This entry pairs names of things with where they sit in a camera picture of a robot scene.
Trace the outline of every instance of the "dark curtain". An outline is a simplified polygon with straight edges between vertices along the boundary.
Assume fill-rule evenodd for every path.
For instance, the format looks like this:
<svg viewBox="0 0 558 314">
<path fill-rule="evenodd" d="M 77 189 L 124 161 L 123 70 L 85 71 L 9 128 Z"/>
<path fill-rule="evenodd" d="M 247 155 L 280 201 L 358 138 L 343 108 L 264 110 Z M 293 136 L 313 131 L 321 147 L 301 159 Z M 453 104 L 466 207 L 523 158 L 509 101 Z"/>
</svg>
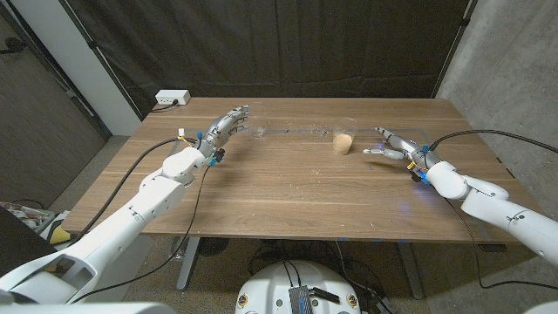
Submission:
<svg viewBox="0 0 558 314">
<path fill-rule="evenodd" d="M 144 115 L 204 97 L 428 98 L 467 0 L 70 0 Z"/>
</svg>

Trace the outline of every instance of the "gray wall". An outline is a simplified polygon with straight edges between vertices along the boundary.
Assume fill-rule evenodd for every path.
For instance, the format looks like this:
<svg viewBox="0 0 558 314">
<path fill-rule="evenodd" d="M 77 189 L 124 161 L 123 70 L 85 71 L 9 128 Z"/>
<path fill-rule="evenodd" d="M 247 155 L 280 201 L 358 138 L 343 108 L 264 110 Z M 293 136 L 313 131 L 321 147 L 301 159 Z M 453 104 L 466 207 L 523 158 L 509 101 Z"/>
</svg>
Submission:
<svg viewBox="0 0 558 314">
<path fill-rule="evenodd" d="M 19 13 L 114 135 L 141 121 L 58 0 L 12 0 Z"/>
<path fill-rule="evenodd" d="M 437 97 L 473 128 L 558 147 L 558 2 L 480 0 Z M 499 135 L 483 139 L 558 220 L 558 155 Z"/>
</svg>

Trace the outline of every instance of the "power strip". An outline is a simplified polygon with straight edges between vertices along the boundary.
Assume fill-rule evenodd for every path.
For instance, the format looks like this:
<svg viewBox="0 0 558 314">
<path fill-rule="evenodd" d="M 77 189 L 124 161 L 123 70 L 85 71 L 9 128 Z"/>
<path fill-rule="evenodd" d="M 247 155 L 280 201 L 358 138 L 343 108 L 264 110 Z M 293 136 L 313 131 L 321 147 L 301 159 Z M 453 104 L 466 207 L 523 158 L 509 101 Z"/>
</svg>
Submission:
<svg viewBox="0 0 558 314">
<path fill-rule="evenodd" d="M 159 105 L 172 105 L 175 100 L 178 100 L 178 105 L 185 105 L 190 100 L 190 92 L 188 90 L 160 90 L 155 98 Z"/>
</svg>

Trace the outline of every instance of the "wooden table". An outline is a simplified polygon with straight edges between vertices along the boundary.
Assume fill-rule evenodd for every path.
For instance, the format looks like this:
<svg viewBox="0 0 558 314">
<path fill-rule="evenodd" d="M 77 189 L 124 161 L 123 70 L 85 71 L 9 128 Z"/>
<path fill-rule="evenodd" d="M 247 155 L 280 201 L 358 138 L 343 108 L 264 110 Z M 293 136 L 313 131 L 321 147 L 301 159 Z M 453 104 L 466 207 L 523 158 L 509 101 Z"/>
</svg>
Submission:
<svg viewBox="0 0 558 314">
<path fill-rule="evenodd" d="M 147 148 L 176 136 L 179 127 L 195 137 L 231 108 L 256 101 L 266 106 L 269 133 L 260 139 L 249 133 L 230 138 L 224 147 L 225 162 L 207 173 L 191 236 L 471 241 L 446 201 L 431 187 L 411 180 L 405 168 L 408 161 L 362 154 L 363 149 L 378 147 L 384 139 L 373 131 L 374 126 L 419 144 L 471 129 L 443 99 L 192 98 L 186 106 L 150 114 L 64 220 L 63 227 L 79 232 L 133 162 Z M 337 117 L 354 118 L 359 125 L 352 149 L 345 156 L 332 151 L 331 129 Z M 100 220 L 128 201 L 146 175 L 185 145 L 168 144 L 149 154 Z M 437 152 L 461 174 L 496 183 L 509 192 L 511 201 L 541 211 L 478 135 L 446 140 Z M 199 184 L 197 180 L 182 203 L 150 223 L 144 233 L 183 235 L 192 219 Z M 478 242 L 515 242 L 505 231 L 463 215 Z"/>
</svg>

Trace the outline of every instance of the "robotic arm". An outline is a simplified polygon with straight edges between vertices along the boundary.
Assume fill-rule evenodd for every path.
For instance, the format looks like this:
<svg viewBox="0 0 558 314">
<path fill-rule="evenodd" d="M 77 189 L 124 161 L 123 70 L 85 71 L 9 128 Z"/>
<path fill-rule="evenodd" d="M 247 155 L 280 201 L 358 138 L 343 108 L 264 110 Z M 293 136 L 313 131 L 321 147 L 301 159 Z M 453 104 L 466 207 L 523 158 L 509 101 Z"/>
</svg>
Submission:
<svg viewBox="0 0 558 314">
<path fill-rule="evenodd" d="M 107 265 L 114 262 L 144 227 L 174 208 L 194 182 L 193 171 L 222 159 L 228 137 L 244 126 L 248 106 L 216 119 L 205 136 L 163 161 L 149 174 L 139 192 L 80 241 L 59 252 L 30 261 L 0 278 L 0 290 L 39 304 L 71 304 L 95 289 Z M 48 270 L 65 269 L 58 273 Z"/>
<path fill-rule="evenodd" d="M 413 179 L 432 184 L 447 199 L 464 200 L 461 209 L 469 215 L 506 230 L 538 256 L 558 266 L 558 222 L 508 201 L 509 193 L 493 183 L 457 173 L 427 147 L 397 136 L 382 127 L 375 127 L 386 142 L 396 150 L 365 149 L 365 154 L 411 160 Z"/>
</svg>

